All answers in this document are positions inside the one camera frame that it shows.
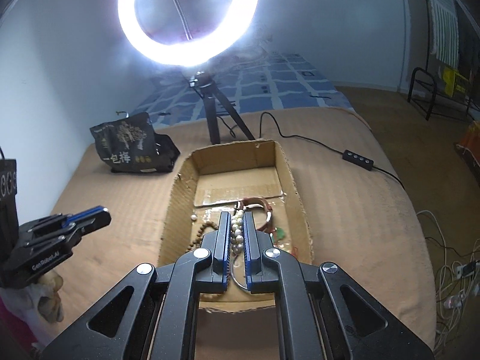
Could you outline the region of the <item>gloved left hand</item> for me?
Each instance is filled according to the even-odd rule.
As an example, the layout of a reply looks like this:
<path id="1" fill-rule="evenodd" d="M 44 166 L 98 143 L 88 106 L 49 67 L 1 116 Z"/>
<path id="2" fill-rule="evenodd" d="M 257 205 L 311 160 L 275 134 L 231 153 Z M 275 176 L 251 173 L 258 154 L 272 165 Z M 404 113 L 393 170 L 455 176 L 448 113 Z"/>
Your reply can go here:
<path id="1" fill-rule="evenodd" d="M 59 295 L 64 279 L 55 270 L 22 289 L 1 289 L 1 300 L 9 312 L 26 323 L 37 341 L 47 346 L 59 333 L 64 308 Z"/>

